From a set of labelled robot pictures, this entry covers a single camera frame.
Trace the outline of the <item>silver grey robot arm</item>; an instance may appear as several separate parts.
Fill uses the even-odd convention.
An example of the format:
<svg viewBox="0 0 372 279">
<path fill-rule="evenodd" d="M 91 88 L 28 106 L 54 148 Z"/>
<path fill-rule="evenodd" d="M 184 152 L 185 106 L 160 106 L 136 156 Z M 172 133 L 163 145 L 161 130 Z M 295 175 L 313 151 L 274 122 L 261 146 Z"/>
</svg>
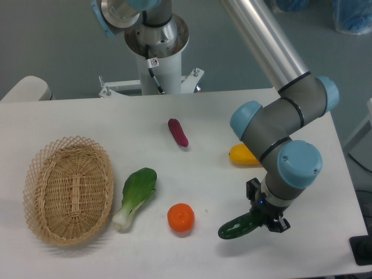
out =
<svg viewBox="0 0 372 279">
<path fill-rule="evenodd" d="M 260 226 L 281 233 L 290 227 L 284 211 L 322 168 L 320 152 L 291 135 L 333 109 L 338 88 L 308 71 L 263 1 L 224 1 L 223 6 L 280 97 L 267 106 L 247 102 L 231 117 L 236 136 L 267 173 L 262 181 L 246 184 L 250 211 L 222 225 L 218 235 L 238 238 Z M 108 37 L 125 33 L 127 46 L 142 59 L 143 94 L 181 92 L 186 85 L 181 74 L 159 65 L 188 42 L 170 1 L 92 1 L 91 7 L 103 32 Z"/>
</svg>

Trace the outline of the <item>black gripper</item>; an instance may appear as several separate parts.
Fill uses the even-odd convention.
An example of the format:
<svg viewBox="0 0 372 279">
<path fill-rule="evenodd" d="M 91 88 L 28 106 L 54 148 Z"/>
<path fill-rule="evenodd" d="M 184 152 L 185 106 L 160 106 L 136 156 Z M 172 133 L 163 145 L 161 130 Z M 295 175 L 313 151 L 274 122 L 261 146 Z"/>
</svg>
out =
<svg viewBox="0 0 372 279">
<path fill-rule="evenodd" d="M 287 219 L 283 218 L 283 212 L 286 207 L 274 205 L 269 201 L 269 191 L 264 189 L 264 182 L 253 178 L 246 182 L 246 197 L 250 201 L 251 208 L 249 212 L 260 212 L 263 216 L 263 224 L 269 231 L 274 233 L 283 233 L 291 228 Z"/>
</svg>

